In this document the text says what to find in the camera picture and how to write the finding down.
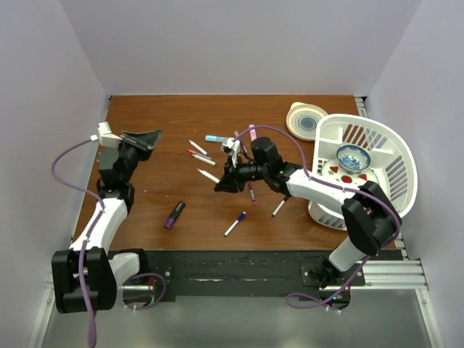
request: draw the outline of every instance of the bowl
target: bowl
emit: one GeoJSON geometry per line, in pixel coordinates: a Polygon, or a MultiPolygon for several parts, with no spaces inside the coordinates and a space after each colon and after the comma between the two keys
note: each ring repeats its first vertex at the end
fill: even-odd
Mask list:
{"type": "Polygon", "coordinates": [[[362,147],[343,145],[336,151],[340,167],[348,173],[359,173],[370,165],[370,155],[362,147]]]}

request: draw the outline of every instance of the dark purple marker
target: dark purple marker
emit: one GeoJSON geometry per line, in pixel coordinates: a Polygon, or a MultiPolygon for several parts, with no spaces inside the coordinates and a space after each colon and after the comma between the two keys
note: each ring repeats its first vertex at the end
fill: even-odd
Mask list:
{"type": "Polygon", "coordinates": [[[167,218],[165,222],[165,227],[166,228],[171,228],[174,225],[174,222],[177,220],[179,215],[182,212],[182,209],[186,206],[186,204],[182,201],[179,201],[177,205],[175,206],[174,210],[170,213],[169,217],[167,218]]]}

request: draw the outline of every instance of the wooden table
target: wooden table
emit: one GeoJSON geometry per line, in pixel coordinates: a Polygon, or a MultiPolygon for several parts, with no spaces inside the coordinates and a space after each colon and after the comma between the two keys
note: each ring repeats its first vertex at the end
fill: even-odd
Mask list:
{"type": "MultiPolygon", "coordinates": [[[[214,183],[196,169],[220,177],[226,155],[219,143],[207,143],[204,136],[232,136],[250,123],[273,125],[286,130],[285,119],[293,102],[322,107],[328,114],[358,115],[352,96],[114,96],[107,120],[113,133],[120,131],[163,131],[152,157],[140,162],[131,183],[136,188],[134,206],[120,226],[112,249],[333,249],[346,238],[346,232],[314,222],[303,199],[290,199],[276,217],[271,213],[282,200],[264,182],[253,183],[257,205],[248,189],[240,194],[216,193],[214,183]],[[211,167],[186,151],[191,139],[203,146],[218,163],[211,167]],[[163,227],[178,201],[186,208],[174,227],[163,227]],[[223,234],[240,212],[245,219],[223,234]]],[[[301,163],[295,146],[271,130],[257,130],[269,136],[283,159],[301,163]]],[[[311,168],[313,143],[299,141],[311,168]]],[[[92,169],[89,188],[95,190],[98,167],[92,169]]],[[[95,208],[91,197],[84,199],[76,237],[84,229],[95,208]]]]}

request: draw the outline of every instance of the white wall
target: white wall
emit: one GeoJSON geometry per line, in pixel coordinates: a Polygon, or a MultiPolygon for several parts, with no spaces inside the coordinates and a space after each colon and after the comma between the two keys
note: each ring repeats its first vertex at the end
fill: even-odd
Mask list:
{"type": "Polygon", "coordinates": [[[464,345],[463,18],[460,0],[423,0],[367,103],[415,156],[419,192],[403,234],[423,261],[448,347],[464,345]]]}
{"type": "Polygon", "coordinates": [[[366,95],[421,0],[60,0],[108,94],[366,95]]]}
{"type": "MultiPolygon", "coordinates": [[[[51,256],[82,203],[50,164],[91,134],[107,98],[57,0],[0,3],[0,81],[0,347],[26,347],[51,256]]],[[[86,184],[94,150],[59,171],[86,184]]]]}

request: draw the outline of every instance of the white plastic basket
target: white plastic basket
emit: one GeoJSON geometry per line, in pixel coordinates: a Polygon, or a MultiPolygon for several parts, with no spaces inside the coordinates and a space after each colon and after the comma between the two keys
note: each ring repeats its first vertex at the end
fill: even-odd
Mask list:
{"type": "MultiPolygon", "coordinates": [[[[413,155],[403,139],[392,129],[368,118],[334,114],[318,123],[312,171],[321,174],[324,164],[336,158],[336,150],[354,144],[369,151],[369,168],[378,184],[403,218],[414,205],[418,174],[413,155]]],[[[346,229],[343,216],[323,205],[308,204],[311,217],[321,225],[346,229]]]]}

